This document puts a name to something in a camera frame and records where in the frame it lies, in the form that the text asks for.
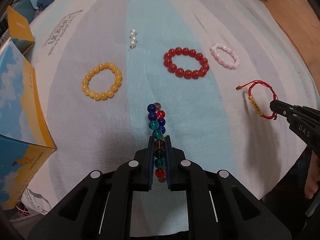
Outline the person's right hand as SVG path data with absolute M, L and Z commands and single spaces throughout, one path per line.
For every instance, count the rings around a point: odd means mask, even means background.
M 312 153 L 310 166 L 308 170 L 308 176 L 305 183 L 305 196 L 311 199 L 319 188 L 319 157 Z

